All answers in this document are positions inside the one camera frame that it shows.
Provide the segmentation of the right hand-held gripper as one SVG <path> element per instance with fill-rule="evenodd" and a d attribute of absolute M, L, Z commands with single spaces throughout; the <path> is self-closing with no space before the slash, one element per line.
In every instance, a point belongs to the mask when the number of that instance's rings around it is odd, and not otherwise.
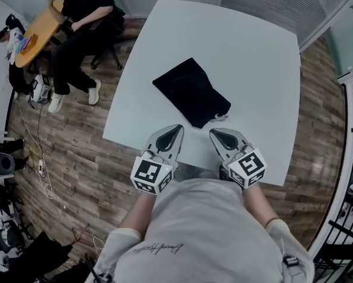
<path fill-rule="evenodd" d="M 267 163 L 259 149 L 251 151 L 251 143 L 239 132 L 228 128 L 213 128 L 210 139 L 223 159 L 228 177 L 243 189 L 263 178 Z"/>

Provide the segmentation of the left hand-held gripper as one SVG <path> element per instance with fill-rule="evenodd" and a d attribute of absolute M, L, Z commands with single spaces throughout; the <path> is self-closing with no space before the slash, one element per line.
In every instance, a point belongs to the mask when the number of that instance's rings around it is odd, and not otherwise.
<path fill-rule="evenodd" d="M 184 127 L 174 124 L 152 134 L 146 149 L 154 153 L 153 159 L 136 157 L 130 179 L 137 190 L 160 194 L 173 180 L 178 168 L 175 161 L 180 153 Z"/>

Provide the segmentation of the black drawstring pouch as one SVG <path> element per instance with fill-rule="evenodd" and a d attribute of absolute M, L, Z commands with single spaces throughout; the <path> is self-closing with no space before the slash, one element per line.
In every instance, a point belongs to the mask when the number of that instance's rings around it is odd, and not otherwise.
<path fill-rule="evenodd" d="M 227 115 L 231 103 L 211 85 L 206 72 L 189 58 L 152 84 L 182 113 L 192 127 Z"/>

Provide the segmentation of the person's right forearm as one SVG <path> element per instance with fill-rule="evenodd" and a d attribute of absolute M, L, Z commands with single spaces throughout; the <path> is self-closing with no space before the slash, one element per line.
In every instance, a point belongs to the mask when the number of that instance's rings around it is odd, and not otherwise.
<path fill-rule="evenodd" d="M 266 228 L 271 221 L 279 218 L 258 183 L 244 189 L 242 194 L 246 209 L 262 227 Z"/>

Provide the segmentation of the person's left forearm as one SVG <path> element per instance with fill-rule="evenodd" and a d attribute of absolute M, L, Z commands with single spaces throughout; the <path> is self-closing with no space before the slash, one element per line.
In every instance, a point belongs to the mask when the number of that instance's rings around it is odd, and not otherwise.
<path fill-rule="evenodd" d="M 156 198 L 156 195 L 142 192 L 131 210 L 121 221 L 119 228 L 133 229 L 143 238 L 151 221 Z"/>

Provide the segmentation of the person's grey trousers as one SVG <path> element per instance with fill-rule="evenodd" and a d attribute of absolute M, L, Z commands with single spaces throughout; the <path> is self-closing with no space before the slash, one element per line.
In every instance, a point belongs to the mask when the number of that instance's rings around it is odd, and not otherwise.
<path fill-rule="evenodd" d="M 183 182 L 190 179 L 219 179 L 219 174 L 211 170 L 179 163 L 177 170 L 174 172 L 174 180 Z"/>

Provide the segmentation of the person's white t-shirt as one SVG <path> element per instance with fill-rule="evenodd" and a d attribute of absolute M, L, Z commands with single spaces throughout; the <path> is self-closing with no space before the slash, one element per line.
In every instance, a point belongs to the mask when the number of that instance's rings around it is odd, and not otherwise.
<path fill-rule="evenodd" d="M 287 224 L 262 227 L 242 192 L 215 179 L 170 182 L 145 236 L 111 231 L 86 283 L 313 283 L 313 260 Z M 298 259 L 299 275 L 283 276 L 285 255 Z"/>

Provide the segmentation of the white floor device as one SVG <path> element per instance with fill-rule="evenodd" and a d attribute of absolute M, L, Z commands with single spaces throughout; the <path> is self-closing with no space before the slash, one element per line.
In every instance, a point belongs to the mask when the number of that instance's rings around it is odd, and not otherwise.
<path fill-rule="evenodd" d="M 48 103 L 51 96 L 51 81 L 47 75 L 38 74 L 33 79 L 32 83 L 32 92 L 30 93 L 30 102 L 31 103 Z"/>

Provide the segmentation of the black metal railing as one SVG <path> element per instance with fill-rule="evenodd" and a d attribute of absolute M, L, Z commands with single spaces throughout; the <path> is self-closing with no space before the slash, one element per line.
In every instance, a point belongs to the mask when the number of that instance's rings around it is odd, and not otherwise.
<path fill-rule="evenodd" d="M 327 217 L 326 232 L 314 258 L 313 283 L 353 283 L 353 83 L 345 92 L 349 161 L 343 162 L 344 184 L 336 188 L 339 198 L 332 202 L 334 212 Z"/>

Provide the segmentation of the glass door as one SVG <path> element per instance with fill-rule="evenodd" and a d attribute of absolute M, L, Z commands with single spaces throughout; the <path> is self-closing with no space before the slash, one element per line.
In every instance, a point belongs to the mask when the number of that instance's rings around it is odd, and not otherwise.
<path fill-rule="evenodd" d="M 336 76 L 353 72 L 353 4 L 343 9 L 326 37 Z"/>

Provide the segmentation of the grey office chair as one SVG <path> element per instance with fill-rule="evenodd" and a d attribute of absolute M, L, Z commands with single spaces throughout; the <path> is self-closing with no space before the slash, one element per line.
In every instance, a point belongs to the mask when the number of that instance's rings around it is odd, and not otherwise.
<path fill-rule="evenodd" d="M 0 153 L 0 177 L 13 175 L 15 172 L 14 158 L 6 153 Z"/>
<path fill-rule="evenodd" d="M 20 231 L 13 227 L 0 229 L 0 251 L 7 254 L 14 248 L 21 251 L 24 246 L 24 237 Z"/>

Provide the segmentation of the black equipment heap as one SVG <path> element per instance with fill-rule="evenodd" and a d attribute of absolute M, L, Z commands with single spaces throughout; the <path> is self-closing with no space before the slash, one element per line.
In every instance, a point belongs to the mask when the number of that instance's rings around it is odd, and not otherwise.
<path fill-rule="evenodd" d="M 62 245 L 41 232 L 24 249 L 22 254 L 10 263 L 7 271 L 0 271 L 0 283 L 34 283 L 34 281 L 60 267 L 69 259 L 73 246 L 80 242 L 81 236 Z"/>

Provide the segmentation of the round wooden table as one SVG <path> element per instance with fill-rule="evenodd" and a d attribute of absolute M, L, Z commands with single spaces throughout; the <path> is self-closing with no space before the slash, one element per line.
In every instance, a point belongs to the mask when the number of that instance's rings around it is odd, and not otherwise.
<path fill-rule="evenodd" d="M 31 61 L 40 55 L 49 42 L 59 45 L 61 42 L 55 37 L 59 27 L 60 24 L 53 18 L 48 8 L 37 15 L 24 33 L 24 37 L 30 38 L 31 41 L 24 53 L 20 52 L 15 55 L 15 65 L 18 68 L 28 66 Z"/>

